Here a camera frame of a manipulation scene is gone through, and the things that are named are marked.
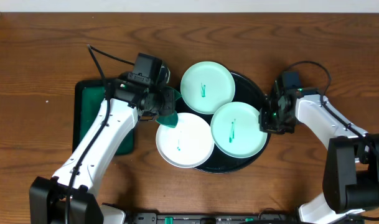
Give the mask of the mint green plate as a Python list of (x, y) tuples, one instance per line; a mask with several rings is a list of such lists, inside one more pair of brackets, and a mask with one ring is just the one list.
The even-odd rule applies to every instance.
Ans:
[(259, 153), (268, 138), (260, 130), (260, 112), (243, 102), (221, 106), (210, 123), (213, 140), (226, 155), (244, 159)]
[(230, 71), (217, 62), (203, 61), (189, 67), (180, 82), (186, 105), (201, 114), (213, 114), (235, 96)]

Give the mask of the green wavy sponge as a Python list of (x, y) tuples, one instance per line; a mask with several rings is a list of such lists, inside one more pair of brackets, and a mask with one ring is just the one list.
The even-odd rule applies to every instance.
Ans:
[(165, 86), (162, 90), (164, 94), (163, 109), (167, 111), (167, 114), (159, 113), (156, 121), (163, 126), (169, 128), (175, 128), (177, 126), (179, 117), (175, 109), (176, 101), (182, 97), (182, 95), (174, 88)]

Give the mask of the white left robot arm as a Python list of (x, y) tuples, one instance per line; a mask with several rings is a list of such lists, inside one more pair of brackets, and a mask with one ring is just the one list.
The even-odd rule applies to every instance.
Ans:
[(96, 195), (123, 139), (141, 116), (174, 114), (169, 72), (155, 77), (127, 72), (104, 80), (105, 99), (85, 137), (52, 178), (37, 177), (29, 189), (31, 223), (124, 223), (126, 214), (99, 205)]

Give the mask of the white plate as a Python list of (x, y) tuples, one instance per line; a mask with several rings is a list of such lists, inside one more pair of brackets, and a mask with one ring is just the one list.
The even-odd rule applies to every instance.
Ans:
[(158, 127), (156, 146), (162, 158), (173, 166), (194, 168), (212, 155), (215, 143), (210, 125), (203, 118), (179, 113), (176, 127)]

